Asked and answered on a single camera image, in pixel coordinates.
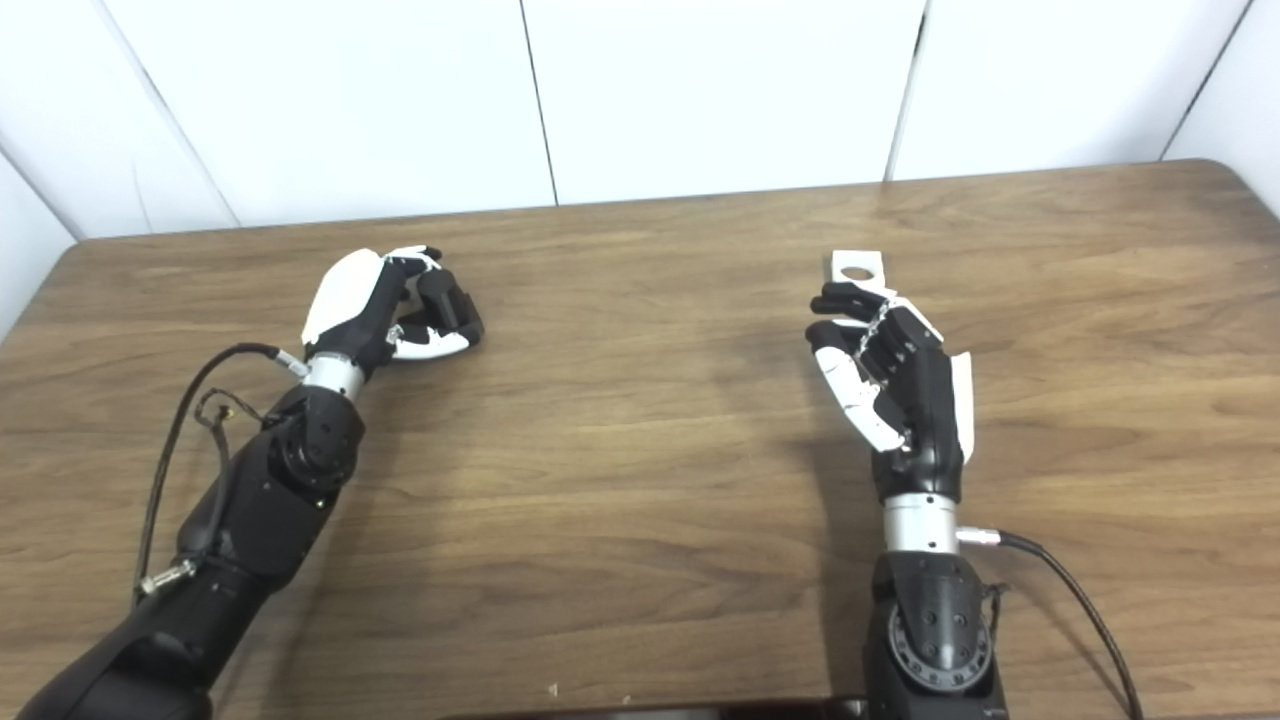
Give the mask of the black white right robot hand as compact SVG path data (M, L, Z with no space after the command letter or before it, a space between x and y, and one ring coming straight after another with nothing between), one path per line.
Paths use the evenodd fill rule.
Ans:
M870 446L878 500L936 495L960 502L975 438L970 355L947 354L943 336L890 290L826 282L810 310L822 319L805 340L837 405Z

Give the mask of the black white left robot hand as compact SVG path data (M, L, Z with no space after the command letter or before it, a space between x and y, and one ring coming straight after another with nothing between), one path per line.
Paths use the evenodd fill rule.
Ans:
M479 346L480 313L442 258L426 245L361 249L330 266L301 334L303 383L355 398L393 361L431 361Z

